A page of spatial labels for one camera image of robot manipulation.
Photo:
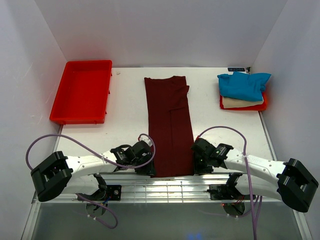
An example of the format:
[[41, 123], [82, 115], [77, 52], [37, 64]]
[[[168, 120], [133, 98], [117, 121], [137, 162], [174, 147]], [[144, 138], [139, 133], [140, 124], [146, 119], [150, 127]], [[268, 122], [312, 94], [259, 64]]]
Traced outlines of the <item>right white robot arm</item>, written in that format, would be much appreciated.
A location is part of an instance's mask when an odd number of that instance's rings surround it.
[[306, 167], [294, 158], [283, 162], [244, 156], [231, 145], [214, 146], [203, 138], [198, 138], [191, 149], [195, 174], [210, 174], [214, 168], [230, 171], [225, 184], [209, 188], [213, 200], [250, 200], [262, 196], [306, 213], [319, 186]]

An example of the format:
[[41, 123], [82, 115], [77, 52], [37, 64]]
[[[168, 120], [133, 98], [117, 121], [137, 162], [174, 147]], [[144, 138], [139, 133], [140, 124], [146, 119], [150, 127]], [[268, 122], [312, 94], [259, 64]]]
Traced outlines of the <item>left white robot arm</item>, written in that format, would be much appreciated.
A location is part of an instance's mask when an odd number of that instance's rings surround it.
[[98, 153], [79, 141], [67, 137], [90, 152], [87, 156], [66, 156], [55, 151], [36, 167], [30, 175], [37, 198], [48, 202], [61, 194], [75, 194], [80, 201], [119, 201], [122, 187], [109, 185], [102, 174], [112, 174], [133, 169], [137, 174], [155, 176], [154, 158], [156, 145], [148, 136], [140, 134], [134, 145], [123, 144], [103, 153]]

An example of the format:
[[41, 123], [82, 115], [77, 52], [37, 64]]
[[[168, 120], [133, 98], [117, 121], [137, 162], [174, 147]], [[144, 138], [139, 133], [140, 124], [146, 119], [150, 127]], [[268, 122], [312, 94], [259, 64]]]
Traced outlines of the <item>maroon t shirt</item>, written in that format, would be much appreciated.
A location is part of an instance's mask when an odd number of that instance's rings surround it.
[[192, 176], [194, 143], [185, 76], [144, 79], [148, 133], [156, 147], [157, 178]]

